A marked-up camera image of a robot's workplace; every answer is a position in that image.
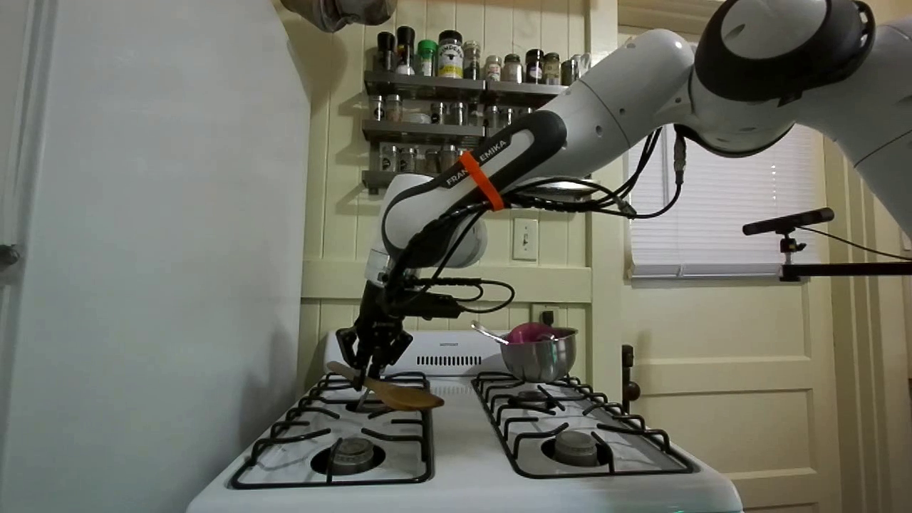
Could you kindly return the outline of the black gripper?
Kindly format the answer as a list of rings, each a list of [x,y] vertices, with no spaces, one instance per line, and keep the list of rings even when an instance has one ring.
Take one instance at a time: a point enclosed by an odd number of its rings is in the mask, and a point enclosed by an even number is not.
[[[391,310],[387,293],[377,282],[366,286],[353,327],[337,330],[337,349],[352,367],[366,372],[360,352],[374,355],[370,379],[396,365],[410,343],[413,336],[401,327],[401,313]]]

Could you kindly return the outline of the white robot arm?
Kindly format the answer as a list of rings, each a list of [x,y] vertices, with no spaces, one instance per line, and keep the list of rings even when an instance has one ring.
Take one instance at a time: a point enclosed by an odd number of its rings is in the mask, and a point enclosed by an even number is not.
[[[463,310],[421,275],[473,262],[481,248],[468,232],[481,215],[521,203],[540,184],[584,176],[662,127],[718,156],[816,128],[912,232],[912,25],[882,25],[865,0],[725,0],[696,44],[645,31],[448,172],[396,176],[343,360],[383,374],[410,346],[407,317]]]

